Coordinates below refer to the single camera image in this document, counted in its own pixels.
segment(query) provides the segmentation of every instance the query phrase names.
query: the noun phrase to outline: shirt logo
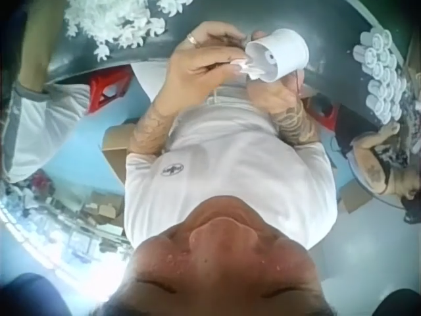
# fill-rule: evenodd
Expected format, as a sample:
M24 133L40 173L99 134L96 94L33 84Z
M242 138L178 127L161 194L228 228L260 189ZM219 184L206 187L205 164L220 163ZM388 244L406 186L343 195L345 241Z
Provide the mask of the shirt logo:
M175 176L176 174L182 172L184 169L184 166L181 163L173 163L172 165L169 165L168 167L165 167L161 174L163 176Z

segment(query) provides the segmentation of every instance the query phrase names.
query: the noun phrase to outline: nose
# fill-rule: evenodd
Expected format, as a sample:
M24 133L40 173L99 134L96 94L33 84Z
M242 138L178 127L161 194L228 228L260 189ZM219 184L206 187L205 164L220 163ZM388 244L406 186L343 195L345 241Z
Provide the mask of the nose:
M189 238L195 260L210 269L239 267L253 255L259 242L257 233L237 221L219 217L195 229Z

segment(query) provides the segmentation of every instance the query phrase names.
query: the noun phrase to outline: tattooed arm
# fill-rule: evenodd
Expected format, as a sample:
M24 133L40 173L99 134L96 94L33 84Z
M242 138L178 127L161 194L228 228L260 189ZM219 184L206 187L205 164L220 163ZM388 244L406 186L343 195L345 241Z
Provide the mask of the tattooed arm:
M282 107L281 111L271 111L270 116L279 128L280 139L289 145L306 145L320 141L316 125L304 110L300 99L295 105Z
M152 102L150 108L137 122L130 139L129 152L158 157L164 148L172 123L178 112L172 111L174 100L162 95Z

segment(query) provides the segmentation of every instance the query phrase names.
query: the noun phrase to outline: worker's hand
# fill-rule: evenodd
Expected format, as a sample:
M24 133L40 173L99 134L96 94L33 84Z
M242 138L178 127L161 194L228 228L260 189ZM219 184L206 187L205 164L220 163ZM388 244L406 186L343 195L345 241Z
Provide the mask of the worker's hand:
M168 63L164 86L158 94L167 100L165 113L176 114L202 104L213 89L239 73L240 67L229 62L244 58L244 51L236 47L175 50Z
M264 36L266 36L264 32L257 31L253 33L251 39L257 40ZM250 102L256 108L267 113L279 113L297 104L299 90L303 82L304 71L298 70L271 83L261 80L248 80L247 93Z
M191 49L208 46L232 46L243 48L243 42L247 36L241 33L234 25L207 21L200 24L190 33L197 45L187 38L177 46L177 49Z

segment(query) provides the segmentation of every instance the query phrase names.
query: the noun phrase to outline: ring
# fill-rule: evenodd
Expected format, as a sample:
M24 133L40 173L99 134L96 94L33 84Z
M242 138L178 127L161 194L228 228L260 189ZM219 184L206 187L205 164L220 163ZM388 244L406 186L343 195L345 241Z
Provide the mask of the ring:
M197 40L193 37L193 35L191 35L191 33L189 33L187 35L187 40L193 44L194 47L198 48L199 47L199 43L197 43Z

